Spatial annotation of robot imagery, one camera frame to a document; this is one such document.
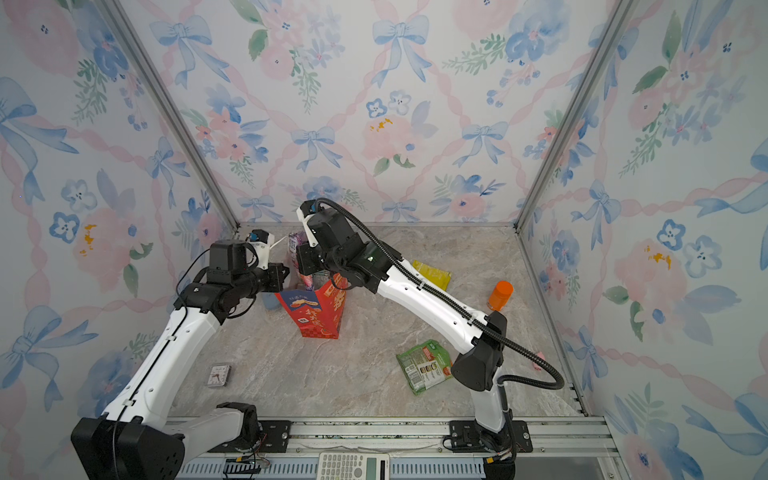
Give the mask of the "red paper gift bag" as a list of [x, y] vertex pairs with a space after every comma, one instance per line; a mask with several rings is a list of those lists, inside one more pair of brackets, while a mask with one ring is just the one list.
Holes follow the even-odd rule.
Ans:
[[313, 279], [313, 290], [297, 287], [297, 277], [289, 261], [289, 278], [278, 296], [281, 306], [307, 338], [338, 339], [349, 282], [339, 274], [322, 270], [307, 276]]

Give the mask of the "yellow chips snack bag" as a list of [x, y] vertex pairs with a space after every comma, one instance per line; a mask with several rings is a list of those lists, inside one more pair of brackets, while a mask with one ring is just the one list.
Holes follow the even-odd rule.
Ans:
[[430, 266], [420, 261], [413, 261], [412, 265], [424, 278], [435, 284], [442, 290], [446, 290], [451, 282], [452, 274], [448, 271]]

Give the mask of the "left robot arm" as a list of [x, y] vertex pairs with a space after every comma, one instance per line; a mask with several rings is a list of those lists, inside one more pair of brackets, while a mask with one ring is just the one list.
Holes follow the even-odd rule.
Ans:
[[255, 406], [225, 402], [173, 426], [170, 408], [194, 361], [244, 299], [281, 291], [289, 269], [273, 263], [274, 236], [221, 240], [209, 263], [177, 295], [168, 323], [146, 360], [96, 418], [82, 418], [71, 442], [90, 479], [174, 479], [191, 460], [228, 444], [253, 451], [266, 435]]

